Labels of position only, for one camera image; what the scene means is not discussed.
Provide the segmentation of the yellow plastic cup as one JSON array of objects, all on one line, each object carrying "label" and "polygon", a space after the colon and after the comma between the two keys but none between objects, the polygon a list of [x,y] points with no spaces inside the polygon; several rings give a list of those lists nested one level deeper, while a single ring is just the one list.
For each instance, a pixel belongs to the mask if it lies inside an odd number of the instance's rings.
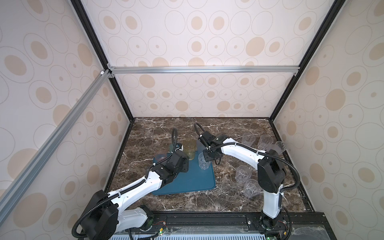
[{"label": "yellow plastic cup", "polygon": [[189,138],[183,140],[184,153],[189,157],[189,160],[192,161],[195,158],[197,150],[197,142],[195,139]]}]

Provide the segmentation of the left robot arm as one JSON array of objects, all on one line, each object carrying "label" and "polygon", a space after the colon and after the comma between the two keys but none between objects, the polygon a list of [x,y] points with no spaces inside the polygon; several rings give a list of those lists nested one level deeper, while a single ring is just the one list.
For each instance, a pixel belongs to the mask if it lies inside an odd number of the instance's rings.
[{"label": "left robot arm", "polygon": [[178,131],[172,130],[173,149],[163,160],[152,164],[146,174],[131,184],[109,193],[100,190],[72,227],[76,239],[108,240],[116,232],[131,228],[148,229],[152,212],[146,207],[129,210],[129,206],[147,194],[173,182],[179,173],[188,171],[189,158],[177,148]]}]

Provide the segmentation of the blue textured plastic cup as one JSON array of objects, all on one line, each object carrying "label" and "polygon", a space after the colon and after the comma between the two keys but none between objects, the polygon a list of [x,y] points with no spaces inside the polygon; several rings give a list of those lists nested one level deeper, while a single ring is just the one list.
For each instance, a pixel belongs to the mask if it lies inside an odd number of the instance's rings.
[{"label": "blue textured plastic cup", "polygon": [[198,155],[207,149],[199,140],[196,141],[196,144],[197,144]]}]

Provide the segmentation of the clear faceted cup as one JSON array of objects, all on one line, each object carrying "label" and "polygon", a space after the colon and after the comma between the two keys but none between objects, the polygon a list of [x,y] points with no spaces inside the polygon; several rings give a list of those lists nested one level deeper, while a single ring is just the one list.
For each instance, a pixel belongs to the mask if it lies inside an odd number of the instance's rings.
[{"label": "clear faceted cup", "polygon": [[201,170],[207,170],[211,165],[211,161],[207,161],[204,153],[200,153],[198,156],[198,164]]},{"label": "clear faceted cup", "polygon": [[251,147],[256,140],[256,136],[252,133],[244,133],[241,143],[248,147]]}]

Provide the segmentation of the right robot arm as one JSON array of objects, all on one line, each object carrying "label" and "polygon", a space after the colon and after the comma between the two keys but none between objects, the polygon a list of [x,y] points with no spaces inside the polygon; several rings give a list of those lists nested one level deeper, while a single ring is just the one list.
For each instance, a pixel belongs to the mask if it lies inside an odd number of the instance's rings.
[{"label": "right robot arm", "polygon": [[224,155],[234,157],[258,171],[258,184],[264,191],[264,205],[258,223],[266,231],[275,230],[282,221],[281,209],[284,192],[298,188],[300,174],[297,169],[274,149],[257,150],[241,144],[226,135],[212,135],[199,123],[194,123],[198,140],[206,147],[206,161],[217,165]]}]

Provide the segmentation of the pink plastic cup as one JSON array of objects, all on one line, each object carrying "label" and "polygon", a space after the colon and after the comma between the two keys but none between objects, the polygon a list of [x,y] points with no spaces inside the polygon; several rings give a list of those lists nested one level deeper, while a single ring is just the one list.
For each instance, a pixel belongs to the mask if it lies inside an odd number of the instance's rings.
[{"label": "pink plastic cup", "polygon": [[159,163],[161,162],[162,160],[164,160],[168,155],[167,154],[159,154],[159,155],[155,155],[154,157],[154,163]]}]

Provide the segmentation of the teal plastic tray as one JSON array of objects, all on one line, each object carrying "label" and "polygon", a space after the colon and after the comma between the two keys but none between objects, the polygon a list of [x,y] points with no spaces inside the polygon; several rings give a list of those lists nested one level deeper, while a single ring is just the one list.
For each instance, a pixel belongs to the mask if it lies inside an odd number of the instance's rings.
[{"label": "teal plastic tray", "polygon": [[216,180],[212,164],[206,170],[199,166],[199,152],[195,158],[189,161],[189,170],[186,173],[179,173],[172,183],[152,192],[155,196],[172,195],[188,192],[207,191],[216,187]]}]

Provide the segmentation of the clear faceted cup back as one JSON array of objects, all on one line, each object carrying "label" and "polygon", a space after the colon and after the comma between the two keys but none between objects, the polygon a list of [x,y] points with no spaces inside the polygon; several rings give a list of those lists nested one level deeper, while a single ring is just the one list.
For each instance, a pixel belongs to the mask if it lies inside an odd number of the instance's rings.
[{"label": "clear faceted cup back", "polygon": [[256,136],[252,133],[244,133],[241,143],[248,147],[251,147],[256,140]]}]

